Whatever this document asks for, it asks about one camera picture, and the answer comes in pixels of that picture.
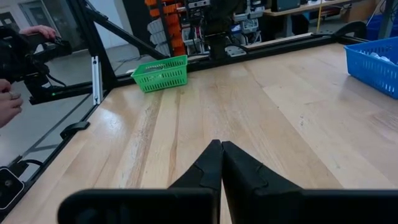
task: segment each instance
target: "floor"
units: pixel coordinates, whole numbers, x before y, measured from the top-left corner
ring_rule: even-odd
[[[328,20],[322,24],[321,30],[337,30],[341,25],[339,20]],[[316,25],[312,24],[310,32],[315,31]],[[148,56],[135,57],[137,50],[130,45],[108,49],[107,53],[117,75],[153,60]],[[86,50],[57,58],[48,63],[48,66],[51,74],[67,85],[91,81],[91,57]],[[8,165],[18,155],[23,155],[26,159],[46,160],[62,141],[60,132],[78,122],[92,107],[90,95],[32,106],[28,102],[29,92],[23,83],[14,83],[13,89],[22,93],[24,111],[0,129],[0,166]],[[21,179],[28,179],[35,170],[35,166],[30,166]]]

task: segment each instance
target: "person's finger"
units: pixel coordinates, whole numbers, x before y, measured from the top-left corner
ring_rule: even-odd
[[[11,108],[7,111],[7,120],[10,122],[15,116],[22,112],[22,108]]]
[[[50,38],[51,39],[55,39],[55,36],[56,36],[56,31],[55,31],[55,29],[53,29],[53,28],[51,28],[51,27],[48,27],[48,29],[49,29],[49,33],[50,33]]]
[[[17,107],[22,106],[23,103],[24,103],[24,100],[22,98],[18,98],[16,100],[10,100],[9,101],[9,106],[11,108],[17,108]]]
[[[0,79],[0,91],[10,91],[11,90],[11,84],[9,81],[5,79]]]
[[[49,39],[49,38],[50,38],[50,33],[49,33],[49,31],[48,31],[44,26],[38,27],[38,31],[39,31],[41,34],[43,34],[43,36],[44,36],[46,39]]]
[[[0,101],[11,100],[12,96],[9,93],[0,93]]]
[[[45,29],[49,33],[49,38],[55,39],[55,29],[47,26],[43,26],[43,29]]]
[[[5,93],[0,93],[0,101],[6,101],[6,100],[16,100],[21,97],[20,93],[14,93],[14,92],[5,92]]]

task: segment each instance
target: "workbench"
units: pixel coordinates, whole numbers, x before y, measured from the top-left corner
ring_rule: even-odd
[[[272,12],[271,9],[267,9],[264,12],[265,16],[284,16],[284,37],[290,37],[293,35],[292,33],[292,16],[294,14],[302,14],[304,12],[316,11],[319,10],[321,4],[322,7],[328,6],[337,6],[342,4],[351,3],[353,0],[317,0],[317,1],[309,1],[307,4],[302,4],[300,7],[280,12]]]
[[[350,77],[343,45],[192,72],[152,93],[114,89],[3,223],[56,223],[70,194],[167,188],[212,139],[310,189],[398,185],[398,104]],[[230,223],[223,194],[221,222]]]

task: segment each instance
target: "green plastic basket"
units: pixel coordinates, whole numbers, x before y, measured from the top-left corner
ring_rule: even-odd
[[[187,84],[186,55],[149,62],[138,66],[131,75],[144,92]]]

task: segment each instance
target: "white wall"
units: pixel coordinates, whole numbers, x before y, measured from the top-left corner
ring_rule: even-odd
[[[18,4],[29,1],[32,0],[0,0],[0,12],[9,10],[20,29],[28,28],[30,25]]]
[[[90,3],[95,7],[96,10],[104,14],[109,18],[109,21],[113,22],[119,27],[122,27],[122,22],[120,20],[114,1],[112,0],[90,0]],[[108,31],[104,27],[96,24],[99,35],[101,36],[102,43],[105,48],[116,47],[120,45],[127,44],[125,40],[114,35],[112,32]]]

